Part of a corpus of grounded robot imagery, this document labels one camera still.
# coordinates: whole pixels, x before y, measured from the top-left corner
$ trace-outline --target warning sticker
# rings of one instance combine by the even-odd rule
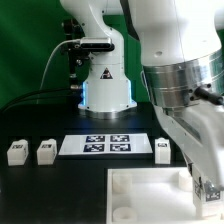
[[[110,71],[108,68],[106,68],[101,75],[100,79],[113,79],[112,75],[110,74]]]

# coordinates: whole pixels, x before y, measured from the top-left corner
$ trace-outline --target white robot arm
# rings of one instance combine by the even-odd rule
[[[111,52],[90,54],[91,67],[84,82],[82,114],[110,119],[123,116],[136,107],[131,99],[131,83],[124,74],[124,40],[107,26],[103,15],[121,14],[120,2],[108,0],[60,0],[62,6],[81,25],[85,37],[110,38],[115,46]]]
[[[224,1],[121,1],[128,2],[141,42],[144,79],[158,120],[194,178],[198,213],[214,215],[223,209],[224,190],[223,98],[213,94],[224,92],[216,33],[224,28]]]
[[[105,14],[122,14],[120,2],[141,43],[144,79],[161,126],[179,145],[187,164],[193,164],[193,177],[205,195],[213,194],[214,186],[223,190],[224,111],[201,97],[223,102],[211,93],[224,92],[216,33],[224,28],[224,0],[61,0],[87,37],[110,37],[115,45],[111,53],[92,54],[85,109],[108,112],[136,106],[127,91],[123,38],[103,22]],[[112,85],[99,82],[106,68],[114,76]],[[110,100],[102,98],[103,93]]]

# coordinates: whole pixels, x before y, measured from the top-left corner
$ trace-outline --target white block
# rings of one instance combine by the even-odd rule
[[[127,194],[132,188],[132,175],[128,172],[113,173],[113,191],[120,194]]]
[[[14,141],[7,151],[9,166],[24,165],[28,154],[28,142],[26,140]]]
[[[155,140],[155,163],[170,164],[170,141],[164,138]]]
[[[38,165],[52,165],[57,155],[57,142],[54,139],[42,141],[37,150]]]
[[[183,191],[191,192],[193,190],[193,179],[188,169],[179,172],[179,188]]]

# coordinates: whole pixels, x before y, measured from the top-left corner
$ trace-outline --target white container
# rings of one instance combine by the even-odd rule
[[[214,224],[214,220],[197,218],[192,192],[179,188],[179,172],[183,170],[186,168],[108,170],[106,223]],[[132,175],[132,187],[129,193],[121,194],[113,191],[113,174],[118,172],[120,174],[128,172]],[[119,213],[123,219],[116,221],[118,220],[114,219],[116,211],[122,212],[123,208],[127,208],[123,213]],[[224,221],[215,221],[215,224],[221,223]]]

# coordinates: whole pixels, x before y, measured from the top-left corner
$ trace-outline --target green backdrop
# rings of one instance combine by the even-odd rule
[[[0,107],[21,94],[39,89],[48,57],[65,40],[61,23],[68,18],[71,16],[59,0],[0,0]],[[124,36],[125,73],[132,81],[133,98],[137,102],[148,101],[139,76],[139,43],[128,36],[123,16],[104,19]],[[78,74],[84,79],[86,70]],[[67,56],[58,53],[49,68],[44,89],[66,86]]]

